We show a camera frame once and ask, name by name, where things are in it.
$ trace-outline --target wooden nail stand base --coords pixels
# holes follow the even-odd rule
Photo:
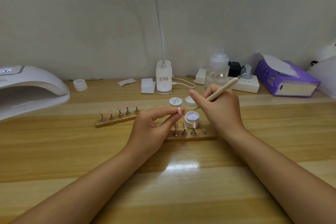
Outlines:
[[[182,141],[206,141],[206,140],[216,140],[217,138],[217,131],[214,128],[206,129],[206,135],[203,133],[203,129],[197,128],[195,129],[196,135],[192,136],[190,133],[192,129],[186,129],[187,135],[183,136],[183,130],[178,130],[178,135],[173,136],[175,130],[171,130],[167,135],[165,141],[166,142],[182,142]]]
[[[128,120],[134,120],[135,117],[137,116],[135,111],[131,112],[130,115],[126,115],[126,114],[123,113],[124,117],[122,117],[122,118],[119,118],[118,115],[119,115],[119,112],[114,115],[115,116],[114,120],[110,120],[110,115],[105,116],[105,118],[107,119],[106,121],[96,120],[96,128],[101,128],[101,127],[104,127],[104,126],[117,124],[117,123],[125,122],[125,121],[128,121]]]

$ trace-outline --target hand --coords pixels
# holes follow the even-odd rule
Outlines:
[[[124,149],[136,154],[145,162],[160,148],[171,128],[185,112],[184,108],[177,107],[154,107],[140,111]],[[167,115],[170,116],[161,125],[155,125],[156,119]]]
[[[206,100],[219,88],[220,85],[211,84],[203,96],[195,90],[190,90],[189,94],[216,130],[229,138],[246,129],[240,116],[239,98],[232,90],[226,90],[212,102]]]

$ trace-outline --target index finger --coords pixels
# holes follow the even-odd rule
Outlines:
[[[186,111],[185,108],[181,108],[181,110],[182,110],[182,114],[184,114],[184,112]],[[167,115],[173,115],[175,113],[178,113],[177,107],[170,107],[170,106],[156,107],[156,108],[148,109],[147,111],[149,112],[149,115],[152,118],[152,120],[160,119]]]
[[[210,86],[207,88],[205,91],[203,97],[206,99],[209,96],[211,96],[213,93],[215,93],[217,90],[219,90],[222,86],[217,85],[217,84],[210,84]]]

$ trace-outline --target white pen-like tool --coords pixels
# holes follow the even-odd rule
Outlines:
[[[240,75],[238,77],[235,77],[232,80],[230,80],[227,84],[225,84],[224,86],[222,86],[219,90],[217,90],[216,92],[214,92],[210,96],[208,96],[207,100],[208,101],[214,100],[216,97],[218,97],[220,94],[222,94],[225,90],[228,90],[233,85],[235,85],[239,81],[239,78],[242,77],[243,75],[245,75],[245,73],[243,73],[242,75]]]

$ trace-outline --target tissue pack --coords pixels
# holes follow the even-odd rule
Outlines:
[[[277,70],[273,69],[273,64],[268,64],[265,59],[259,61],[255,75],[274,96],[287,97],[311,97],[320,81],[296,66],[290,61],[278,60]],[[290,68],[296,73],[296,76],[281,73],[280,62],[290,65]]]

